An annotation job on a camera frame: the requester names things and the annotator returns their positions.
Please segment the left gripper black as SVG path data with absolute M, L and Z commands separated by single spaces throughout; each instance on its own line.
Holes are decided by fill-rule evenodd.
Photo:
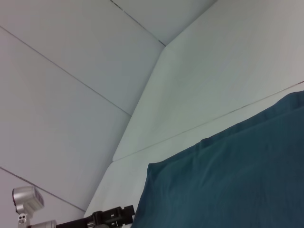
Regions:
M 57 224 L 56 228 L 122 228 L 133 223 L 133 206 L 117 207 L 107 211 L 97 211 L 91 216 Z

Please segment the teal t-shirt with pink print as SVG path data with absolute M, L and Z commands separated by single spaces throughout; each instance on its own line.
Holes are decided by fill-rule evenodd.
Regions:
M 304 228 L 304 91 L 149 164 L 131 228 Z

